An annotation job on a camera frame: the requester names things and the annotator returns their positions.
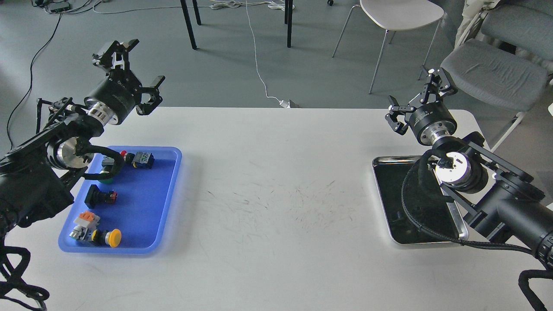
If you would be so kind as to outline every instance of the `stainless steel tray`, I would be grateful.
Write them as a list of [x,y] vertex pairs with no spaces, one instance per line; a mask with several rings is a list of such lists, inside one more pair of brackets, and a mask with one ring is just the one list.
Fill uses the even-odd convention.
[[[417,232],[407,219],[401,207],[401,183],[406,171],[420,158],[414,156],[377,157],[373,160],[373,171],[378,187],[380,202],[387,220],[388,232],[392,240],[400,245],[421,245],[450,243],[436,241],[435,239]],[[442,191],[436,179],[435,191]],[[444,204],[443,214],[435,215],[440,221],[439,225],[447,226],[452,235],[458,234],[461,240],[468,239],[468,229],[463,221],[459,208],[455,203]]]

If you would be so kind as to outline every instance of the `gray floor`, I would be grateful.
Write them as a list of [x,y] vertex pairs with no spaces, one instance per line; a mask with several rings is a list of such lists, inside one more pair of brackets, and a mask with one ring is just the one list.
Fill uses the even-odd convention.
[[[84,0],[71,0],[73,4]],[[384,30],[360,9],[353,12],[335,58],[332,51],[355,0],[296,0],[293,47],[286,47],[284,13],[266,6],[250,7],[249,15],[257,42],[259,72],[269,96],[292,99],[302,108],[386,108],[387,95],[405,102],[422,86],[416,77],[434,25],[398,32],[386,46],[373,95],[368,95]],[[440,29],[428,65],[439,66],[452,50],[452,36],[459,24],[463,1],[435,1],[445,4],[446,23]],[[201,6],[210,4],[199,0]],[[151,6],[177,6],[179,1],[116,1],[102,3],[101,12]],[[104,43],[138,38],[131,52],[131,68],[148,84],[165,75],[160,88],[164,106],[278,107],[266,99],[255,71],[252,33],[245,8],[200,9],[202,26],[194,26],[199,49],[190,48],[180,8],[137,11],[123,14],[64,15],[51,44],[34,64],[33,91],[12,120],[12,136],[22,143],[34,133],[35,100],[57,100],[72,96],[80,101],[103,78],[103,71],[91,65],[91,54]],[[58,17],[33,8],[27,0],[0,2],[0,118],[6,124],[12,108],[29,86],[29,63],[50,37]],[[548,91],[542,102],[497,150],[497,154],[532,174],[534,184],[553,197],[553,117],[547,106],[553,102]],[[458,93],[447,98],[451,109],[471,111],[491,141],[509,122],[513,112],[502,111]],[[5,130],[0,152],[9,150]]]

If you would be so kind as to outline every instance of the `blue tray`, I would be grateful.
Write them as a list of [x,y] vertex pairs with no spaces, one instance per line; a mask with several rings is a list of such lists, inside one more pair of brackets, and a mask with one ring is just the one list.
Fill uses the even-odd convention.
[[[111,184],[85,180],[58,237],[58,245],[64,252],[144,254],[156,248],[163,236],[182,153],[174,147],[109,148],[118,152],[151,152],[154,165],[151,169],[140,169],[126,164]],[[89,173],[100,172],[102,158],[100,154],[94,156],[88,169]],[[114,204],[100,203],[90,210],[101,218],[99,230],[121,230],[121,243],[117,247],[94,246],[86,241],[76,241],[69,236],[75,227],[75,218],[89,210],[85,205],[85,197],[91,184],[96,184],[102,192],[117,192],[117,201]]]

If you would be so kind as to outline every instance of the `white table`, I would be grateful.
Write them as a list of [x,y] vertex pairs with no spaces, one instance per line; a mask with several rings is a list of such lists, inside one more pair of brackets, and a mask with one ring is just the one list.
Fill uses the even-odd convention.
[[[182,150],[161,245],[146,256],[64,253],[57,238],[69,209],[14,229],[6,244],[32,252],[24,280],[50,291],[50,310],[529,309],[517,279],[540,268],[531,256],[391,242],[371,161],[426,148],[393,133],[385,113],[133,113],[92,142]],[[470,113],[453,116],[458,136],[478,129]],[[551,284],[538,282],[551,306]]]

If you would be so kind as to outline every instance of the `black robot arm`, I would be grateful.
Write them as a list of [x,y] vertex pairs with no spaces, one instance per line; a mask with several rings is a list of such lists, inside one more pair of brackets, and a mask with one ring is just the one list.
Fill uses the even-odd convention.
[[[483,137],[471,133],[460,139],[452,136],[457,123],[443,104],[443,97],[456,92],[452,81],[443,69],[429,72],[423,91],[413,99],[413,104],[400,105],[390,96],[389,113],[385,119],[393,131],[404,134],[408,128],[420,144],[432,146],[421,157],[420,163],[406,176],[402,201],[408,218],[423,232],[462,245],[522,251],[533,255],[546,271],[524,271],[519,285],[536,310],[545,310],[540,299],[528,285],[529,278],[553,279],[553,211],[541,204],[544,193],[531,185],[533,177],[506,160],[483,148]],[[398,120],[404,116],[405,124]],[[427,160],[436,157],[432,163]],[[461,241],[444,237],[428,228],[409,212],[409,189],[424,189],[425,179],[432,178],[433,170],[448,196],[430,198],[459,203],[467,214],[464,220],[490,242]],[[492,188],[474,204],[461,193],[478,193],[488,183],[487,171],[493,172]],[[512,236],[528,248],[505,244]]]
[[[93,54],[93,64],[101,67],[106,77],[85,98],[84,105],[74,104],[71,98],[53,103],[39,99],[40,105],[50,108],[46,126],[0,159],[0,272],[6,278],[0,282],[0,298],[32,310],[45,309],[48,292],[22,280],[29,251],[5,246],[6,234],[15,226],[28,227],[54,217],[71,205],[74,198],[70,190],[81,177],[99,180],[116,175],[123,166],[123,157],[109,148],[93,146],[89,140],[100,136],[106,124],[121,124],[133,108],[139,115],[148,115],[161,103],[158,87],[165,77],[158,76],[154,86],[143,87],[129,68],[128,52],[137,44],[136,39],[114,41]],[[149,100],[142,103],[142,94],[149,95]],[[86,173],[95,153],[114,159],[108,173]],[[66,172],[59,177],[53,168]],[[8,254],[20,255],[20,264],[14,267]],[[39,308],[6,297],[13,289],[34,299]]]

